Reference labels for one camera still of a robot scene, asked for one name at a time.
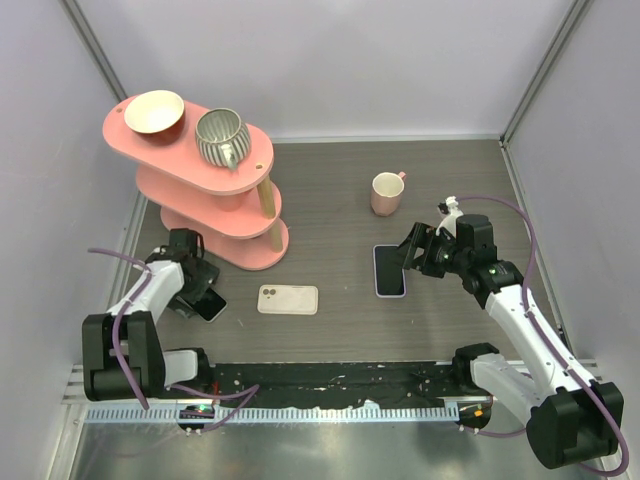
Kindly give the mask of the white-edged black phone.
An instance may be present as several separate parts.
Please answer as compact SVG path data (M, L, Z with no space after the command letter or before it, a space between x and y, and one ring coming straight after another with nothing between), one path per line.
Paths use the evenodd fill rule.
M214 322L227 308L227 301L216 291L208 288L202 297L192 304L192 309L207 323Z

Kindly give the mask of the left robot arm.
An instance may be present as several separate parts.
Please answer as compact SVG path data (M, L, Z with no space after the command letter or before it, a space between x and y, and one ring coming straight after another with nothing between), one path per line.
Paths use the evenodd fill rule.
M204 258L204 237L181 228L169 232L165 245L146 260L104 248L94 254L124 260L141 271L126 295L107 312L82 323L84 392L88 400L136 399L143 409L174 384L190 398L212 391L213 373L201 347L165 351L156 324L166 309L204 320L216 317L212 286L219 268Z

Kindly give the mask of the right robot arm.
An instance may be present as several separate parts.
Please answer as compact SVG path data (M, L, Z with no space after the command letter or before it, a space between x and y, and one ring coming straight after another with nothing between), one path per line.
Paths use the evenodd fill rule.
M555 334L518 268L499 259L488 217L468 214L453 221L452 231L415 223L398 248L398 260L425 276L457 275L528 370L519 373L488 344L473 345L455 356L461 363L451 371L455 389L496 396L523 424L533 453L548 469L616 452L620 466L627 467L619 389L598 382Z

